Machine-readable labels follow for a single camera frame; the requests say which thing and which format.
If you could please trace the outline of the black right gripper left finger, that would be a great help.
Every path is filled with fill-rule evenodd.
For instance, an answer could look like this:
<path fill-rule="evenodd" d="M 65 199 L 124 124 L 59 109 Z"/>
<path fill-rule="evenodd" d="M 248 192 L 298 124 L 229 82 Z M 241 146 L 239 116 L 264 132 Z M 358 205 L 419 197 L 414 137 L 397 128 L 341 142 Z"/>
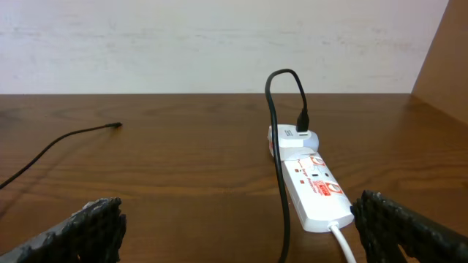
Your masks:
<path fill-rule="evenodd" d="M 127 230 L 118 197 L 88 202 L 60 224 L 1 255 L 1 263 L 116 263 Z"/>

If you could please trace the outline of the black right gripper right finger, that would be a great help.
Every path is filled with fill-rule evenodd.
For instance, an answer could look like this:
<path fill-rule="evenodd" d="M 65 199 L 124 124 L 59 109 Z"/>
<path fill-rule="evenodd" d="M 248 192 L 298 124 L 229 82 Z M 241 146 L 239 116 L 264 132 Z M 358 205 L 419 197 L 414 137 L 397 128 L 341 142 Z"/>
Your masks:
<path fill-rule="evenodd" d="M 350 207 L 366 261 L 467 263 L 467 237 L 410 210 L 380 192 L 365 190 Z"/>

